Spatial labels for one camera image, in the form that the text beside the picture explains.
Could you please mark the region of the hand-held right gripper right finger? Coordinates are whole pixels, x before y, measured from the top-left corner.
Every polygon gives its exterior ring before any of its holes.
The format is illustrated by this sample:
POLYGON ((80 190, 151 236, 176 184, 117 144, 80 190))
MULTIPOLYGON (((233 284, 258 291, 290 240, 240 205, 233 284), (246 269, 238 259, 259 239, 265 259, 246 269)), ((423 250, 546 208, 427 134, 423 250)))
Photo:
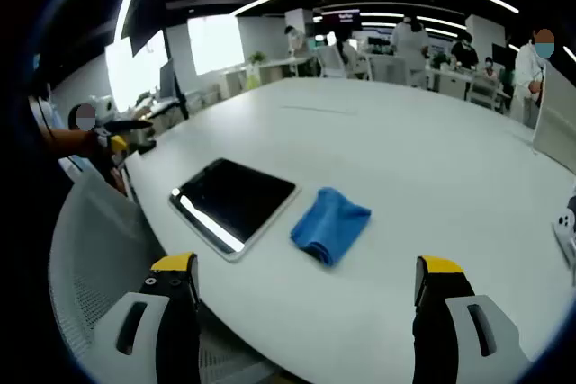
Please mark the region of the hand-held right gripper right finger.
POLYGON ((419 256, 414 306, 415 383, 515 383, 530 369, 517 326, 458 264, 419 256))

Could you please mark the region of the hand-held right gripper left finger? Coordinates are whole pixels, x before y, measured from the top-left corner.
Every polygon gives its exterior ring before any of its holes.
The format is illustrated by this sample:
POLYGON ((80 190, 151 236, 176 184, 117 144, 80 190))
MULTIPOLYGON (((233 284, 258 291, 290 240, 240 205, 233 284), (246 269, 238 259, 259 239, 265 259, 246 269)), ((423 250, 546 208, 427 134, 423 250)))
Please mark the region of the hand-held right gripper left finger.
POLYGON ((94 326, 84 359, 94 383, 199 383, 197 256, 152 264, 138 292, 125 293, 94 326))

